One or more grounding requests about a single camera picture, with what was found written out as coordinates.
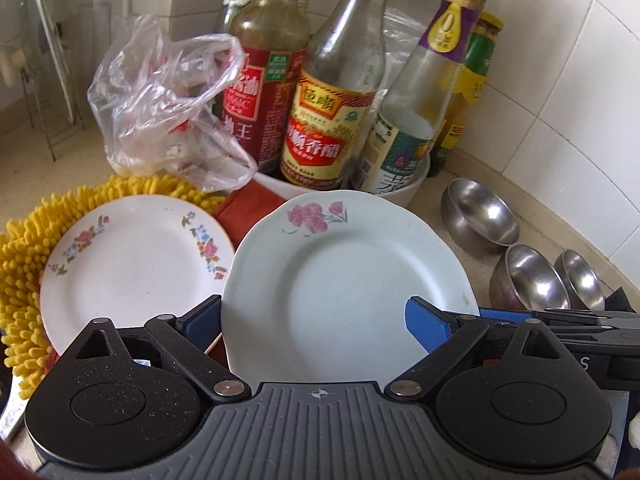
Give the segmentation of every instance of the purple label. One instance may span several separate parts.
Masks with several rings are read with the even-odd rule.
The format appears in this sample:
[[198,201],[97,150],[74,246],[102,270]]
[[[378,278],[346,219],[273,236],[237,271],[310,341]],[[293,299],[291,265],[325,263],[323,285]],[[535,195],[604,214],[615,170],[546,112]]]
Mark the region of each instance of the purple label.
[[479,10],[442,0],[440,9],[419,43],[453,62],[462,63],[471,31],[479,15]]

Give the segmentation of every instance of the metal bowl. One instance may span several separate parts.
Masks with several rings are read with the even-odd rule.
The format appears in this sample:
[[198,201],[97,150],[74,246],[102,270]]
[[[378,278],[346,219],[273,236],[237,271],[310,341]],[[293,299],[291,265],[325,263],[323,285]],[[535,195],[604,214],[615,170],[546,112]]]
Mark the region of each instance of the metal bowl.
[[553,266],[526,245],[507,249],[489,281],[489,300],[501,310],[569,309],[569,296]]
[[598,277],[587,261],[571,249],[565,250],[554,263],[575,310],[604,310],[604,294]]
[[453,241],[474,256],[501,254],[520,237],[514,214],[487,187],[457,178],[440,200],[440,215]]

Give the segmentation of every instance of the yellow chenille mop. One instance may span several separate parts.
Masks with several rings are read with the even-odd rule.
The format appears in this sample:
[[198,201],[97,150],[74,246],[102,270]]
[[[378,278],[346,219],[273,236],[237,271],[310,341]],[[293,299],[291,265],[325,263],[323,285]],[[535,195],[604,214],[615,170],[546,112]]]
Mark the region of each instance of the yellow chenille mop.
[[44,375],[52,351],[40,317],[40,283],[45,264],[62,235],[86,213],[123,196],[162,194],[187,200],[212,214],[224,197],[207,197],[173,176],[112,176],[101,186],[82,186],[74,195],[51,195],[26,219],[6,224],[0,233],[0,328],[6,335],[4,364],[13,367],[20,382],[20,398],[28,399]]

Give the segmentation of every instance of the plastic bag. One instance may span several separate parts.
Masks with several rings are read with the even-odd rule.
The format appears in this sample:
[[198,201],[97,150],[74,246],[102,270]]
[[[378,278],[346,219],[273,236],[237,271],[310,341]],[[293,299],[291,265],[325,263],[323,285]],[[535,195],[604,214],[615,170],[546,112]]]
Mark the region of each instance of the plastic bag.
[[255,161],[209,105],[243,64],[228,34],[173,43],[152,16],[126,23],[87,92],[113,169],[120,176],[165,170],[205,192],[249,182]]
[[426,25],[414,20],[404,12],[397,9],[387,9],[383,22],[385,33],[385,75],[376,92],[369,114],[362,122],[360,137],[354,153],[359,154],[367,140],[367,135],[376,120],[378,110],[386,93],[398,77],[402,67],[414,51],[418,40],[427,29]]

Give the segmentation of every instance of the yellow bottle cap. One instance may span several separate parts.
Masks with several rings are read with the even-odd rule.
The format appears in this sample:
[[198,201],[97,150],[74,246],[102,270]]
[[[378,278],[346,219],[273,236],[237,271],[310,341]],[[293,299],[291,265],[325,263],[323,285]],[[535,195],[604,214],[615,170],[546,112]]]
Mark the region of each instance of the yellow bottle cap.
[[498,18],[498,16],[494,16],[490,12],[481,12],[480,17],[478,19],[483,20],[484,22],[487,22],[489,25],[493,25],[495,28],[498,28],[499,30],[504,29],[504,22],[500,18]]

